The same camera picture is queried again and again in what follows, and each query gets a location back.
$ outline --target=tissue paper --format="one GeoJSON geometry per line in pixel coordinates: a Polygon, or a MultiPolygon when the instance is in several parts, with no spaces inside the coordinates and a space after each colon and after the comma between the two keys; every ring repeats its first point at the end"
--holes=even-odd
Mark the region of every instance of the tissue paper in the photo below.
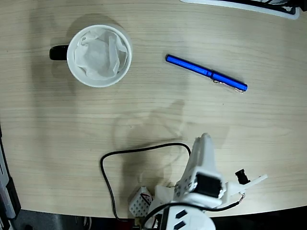
{"type": "Polygon", "coordinates": [[[125,66],[128,51],[114,32],[95,28],[82,36],[74,51],[75,64],[94,80],[116,76],[125,66]]]}

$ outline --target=black mug handle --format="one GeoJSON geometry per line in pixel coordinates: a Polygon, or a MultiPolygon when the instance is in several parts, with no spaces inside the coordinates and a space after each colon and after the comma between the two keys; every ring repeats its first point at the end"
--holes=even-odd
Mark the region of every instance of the black mug handle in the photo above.
{"type": "Polygon", "coordinates": [[[49,58],[54,61],[67,60],[68,45],[54,46],[49,50],[49,58]]]}

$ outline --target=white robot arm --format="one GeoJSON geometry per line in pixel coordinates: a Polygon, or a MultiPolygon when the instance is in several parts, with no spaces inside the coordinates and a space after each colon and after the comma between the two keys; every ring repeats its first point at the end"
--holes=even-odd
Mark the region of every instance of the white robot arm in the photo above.
{"type": "MultiPolygon", "coordinates": [[[[246,189],[267,178],[267,175],[263,175],[249,181],[244,170],[240,170],[236,175],[240,183],[225,183],[215,166],[212,139],[204,133],[200,138],[196,138],[187,167],[175,188],[159,185],[155,187],[155,199],[149,206],[149,212],[160,205],[178,202],[209,209],[224,207],[229,204],[232,195],[239,193],[242,195],[242,200],[246,189]]],[[[195,207],[171,206],[156,213],[155,216],[158,214],[162,214],[162,218],[155,229],[215,230],[213,221],[204,211],[195,207]]],[[[143,228],[152,228],[155,225],[154,219],[155,217],[151,217],[146,221],[143,228]]]]}

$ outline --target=wood grain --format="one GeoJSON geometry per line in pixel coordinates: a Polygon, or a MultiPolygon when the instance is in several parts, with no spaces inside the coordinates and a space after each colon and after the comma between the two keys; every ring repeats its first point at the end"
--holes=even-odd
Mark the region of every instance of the wood grain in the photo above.
{"type": "MultiPolygon", "coordinates": [[[[0,122],[23,209],[112,217],[99,159],[114,150],[203,132],[227,180],[244,168],[269,178],[215,215],[307,205],[307,16],[296,21],[178,0],[4,0],[0,9],[0,122]],[[134,56],[116,85],[94,89],[48,51],[82,28],[117,23],[134,56]],[[242,79],[244,94],[165,63],[170,53],[242,79]]],[[[141,185],[174,184],[184,149],[110,157],[121,217],[141,185]]]]}

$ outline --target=black cable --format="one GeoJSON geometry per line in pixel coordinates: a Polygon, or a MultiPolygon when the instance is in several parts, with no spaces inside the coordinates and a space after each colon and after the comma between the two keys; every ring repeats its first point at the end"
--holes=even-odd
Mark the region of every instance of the black cable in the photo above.
{"type": "Polygon", "coordinates": [[[145,230],[152,230],[149,229],[147,227],[145,227],[146,222],[153,217],[154,215],[156,215],[158,212],[160,212],[161,210],[168,208],[168,207],[174,207],[174,206],[184,206],[184,207],[194,207],[197,208],[199,210],[202,211],[210,211],[210,212],[220,212],[220,211],[225,211],[227,209],[230,209],[234,206],[237,206],[238,204],[240,204],[240,202],[242,201],[244,197],[242,197],[239,201],[234,202],[228,206],[225,207],[221,207],[221,208],[210,208],[210,207],[202,207],[202,206],[198,206],[198,205],[193,205],[193,204],[189,204],[189,203],[183,203],[183,202],[177,202],[177,203],[167,203],[167,204],[163,204],[160,205],[158,207],[156,207],[153,211],[151,211],[150,213],[147,214],[147,216],[145,217],[145,219],[142,222],[142,227],[141,229],[145,229],[145,230]]]}
{"type": "Polygon", "coordinates": [[[271,1],[273,1],[273,0],[268,0],[268,1],[264,2],[263,4],[269,4],[271,1]]]}
{"type": "Polygon", "coordinates": [[[110,152],[110,153],[104,155],[100,159],[100,169],[101,169],[102,175],[103,175],[103,177],[104,177],[104,179],[106,181],[106,185],[107,185],[107,188],[108,188],[110,196],[111,196],[113,214],[114,214],[114,216],[115,216],[115,218],[117,220],[119,220],[119,221],[127,221],[125,219],[120,219],[117,216],[116,206],[115,206],[115,198],[114,198],[111,185],[109,183],[109,180],[107,179],[106,172],[105,172],[105,169],[104,169],[104,164],[103,164],[104,159],[107,158],[108,156],[112,156],[112,155],[116,155],[116,154],[124,154],[124,153],[132,153],[132,152],[143,152],[143,151],[155,150],[155,149],[159,149],[159,148],[163,148],[163,147],[168,147],[168,146],[183,146],[183,147],[185,147],[187,149],[189,155],[191,154],[191,150],[190,150],[190,148],[186,144],[175,142],[175,143],[167,143],[167,144],[163,144],[163,145],[157,145],[157,146],[146,147],[146,148],[141,148],[141,149],[130,149],[130,150],[114,151],[114,152],[110,152]]]}

